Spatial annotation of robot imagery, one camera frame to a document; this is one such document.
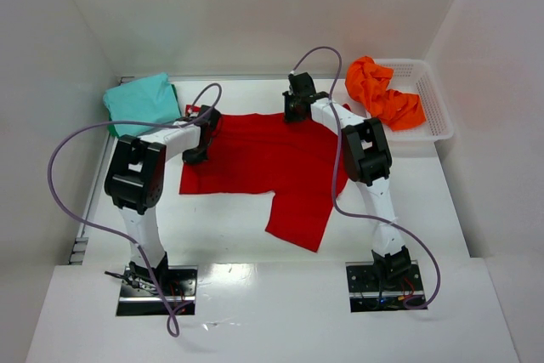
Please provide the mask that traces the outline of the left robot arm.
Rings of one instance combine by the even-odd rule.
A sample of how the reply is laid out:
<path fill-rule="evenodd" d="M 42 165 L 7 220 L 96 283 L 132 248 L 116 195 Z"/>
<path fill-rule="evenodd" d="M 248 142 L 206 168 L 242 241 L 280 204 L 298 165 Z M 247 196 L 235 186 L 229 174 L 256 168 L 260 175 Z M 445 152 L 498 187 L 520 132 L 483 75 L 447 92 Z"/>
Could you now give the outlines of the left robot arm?
<path fill-rule="evenodd" d="M 217 109 L 204 105 L 170 128 L 119 138 L 106 174 L 105 193 L 119 209 L 126 234 L 132 238 L 129 282 L 165 286 L 171 277 L 156 218 L 166 164 L 176 156 L 185 165 L 206 161 L 221 117 Z"/>

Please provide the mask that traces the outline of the red t shirt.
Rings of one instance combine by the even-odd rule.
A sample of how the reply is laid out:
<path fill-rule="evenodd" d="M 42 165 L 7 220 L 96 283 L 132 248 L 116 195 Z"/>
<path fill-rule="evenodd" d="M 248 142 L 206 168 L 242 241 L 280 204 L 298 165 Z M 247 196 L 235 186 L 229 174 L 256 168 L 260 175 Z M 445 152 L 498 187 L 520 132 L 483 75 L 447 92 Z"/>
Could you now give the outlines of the red t shirt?
<path fill-rule="evenodd" d="M 332 199 L 348 181 L 337 136 L 281 113 L 224 115 L 206 161 L 183 167 L 180 194 L 263 194 L 272 200 L 266 232 L 317 252 Z"/>

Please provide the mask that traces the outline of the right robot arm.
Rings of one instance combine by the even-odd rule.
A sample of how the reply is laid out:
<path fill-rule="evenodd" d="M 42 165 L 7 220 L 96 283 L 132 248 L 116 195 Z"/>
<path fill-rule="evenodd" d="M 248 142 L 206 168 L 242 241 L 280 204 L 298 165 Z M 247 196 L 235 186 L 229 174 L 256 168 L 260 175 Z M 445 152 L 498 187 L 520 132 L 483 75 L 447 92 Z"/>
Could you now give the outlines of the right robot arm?
<path fill-rule="evenodd" d="M 394 224 L 396 214 L 390 195 L 392 156 L 382 123 L 364 118 L 318 92 L 309 73 L 288 75 L 284 96 L 287 122 L 312 120 L 333 132 L 339 140 L 337 157 L 348 178 L 355 182 L 366 205 L 365 217 L 376 222 L 372 237 L 373 269 L 385 289 L 409 272 L 411 255 Z"/>

